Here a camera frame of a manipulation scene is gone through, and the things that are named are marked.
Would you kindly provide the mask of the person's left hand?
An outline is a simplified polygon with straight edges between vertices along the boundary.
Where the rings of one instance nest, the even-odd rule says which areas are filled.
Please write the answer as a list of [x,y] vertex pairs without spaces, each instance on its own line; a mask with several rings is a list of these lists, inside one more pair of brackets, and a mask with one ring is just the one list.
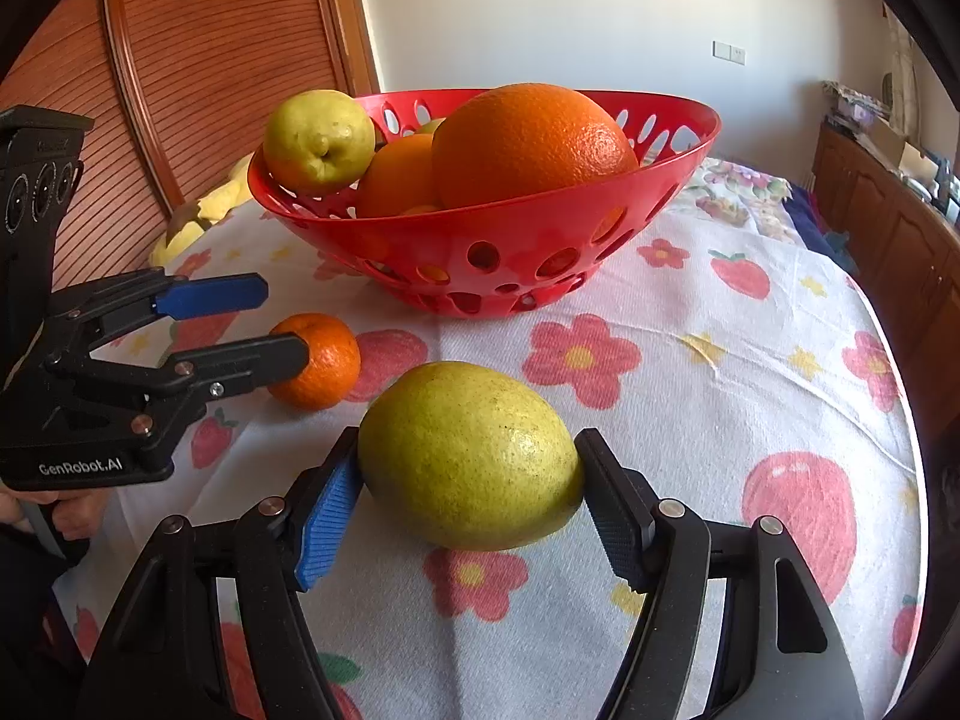
[[53,526],[68,541],[91,538],[99,530],[109,499],[110,489],[20,493],[7,488],[5,484],[0,486],[3,525],[13,527],[18,532],[32,533],[34,528],[25,514],[25,505],[28,502],[52,504]]

